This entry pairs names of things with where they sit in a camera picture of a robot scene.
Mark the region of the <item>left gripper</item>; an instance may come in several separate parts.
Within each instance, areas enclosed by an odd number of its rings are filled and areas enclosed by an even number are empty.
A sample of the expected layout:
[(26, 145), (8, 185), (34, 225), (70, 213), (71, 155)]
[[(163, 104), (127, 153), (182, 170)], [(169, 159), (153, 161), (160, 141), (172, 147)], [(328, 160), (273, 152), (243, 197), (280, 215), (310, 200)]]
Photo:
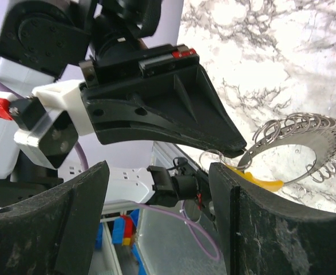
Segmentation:
[(165, 44), (80, 62), (89, 87), (81, 98), (99, 142), (151, 140), (243, 155), (247, 143), (199, 60), (193, 48)]

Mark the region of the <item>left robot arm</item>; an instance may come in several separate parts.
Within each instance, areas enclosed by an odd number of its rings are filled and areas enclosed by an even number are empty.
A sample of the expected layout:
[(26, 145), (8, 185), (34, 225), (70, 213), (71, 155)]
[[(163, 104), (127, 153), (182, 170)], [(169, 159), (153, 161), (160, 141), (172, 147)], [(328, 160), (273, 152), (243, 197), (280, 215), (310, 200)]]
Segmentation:
[(161, 1), (9, 1), (0, 28), (0, 207), (62, 182), (78, 138), (240, 156), (246, 141), (197, 52), (146, 48)]

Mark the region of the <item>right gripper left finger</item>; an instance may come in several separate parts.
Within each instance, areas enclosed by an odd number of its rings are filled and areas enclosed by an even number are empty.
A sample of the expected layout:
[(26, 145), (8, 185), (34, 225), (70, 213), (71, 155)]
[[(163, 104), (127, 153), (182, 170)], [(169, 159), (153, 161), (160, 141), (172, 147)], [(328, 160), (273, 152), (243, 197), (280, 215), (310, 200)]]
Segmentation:
[(0, 210), (0, 274), (88, 274), (109, 180), (99, 162)]

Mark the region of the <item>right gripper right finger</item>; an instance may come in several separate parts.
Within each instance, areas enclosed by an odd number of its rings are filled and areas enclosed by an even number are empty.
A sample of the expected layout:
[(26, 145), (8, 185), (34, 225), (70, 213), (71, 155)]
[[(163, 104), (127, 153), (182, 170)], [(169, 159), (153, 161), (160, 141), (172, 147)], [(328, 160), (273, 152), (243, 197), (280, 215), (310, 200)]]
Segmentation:
[(336, 274), (336, 213), (284, 199), (221, 163), (208, 177), (228, 274)]

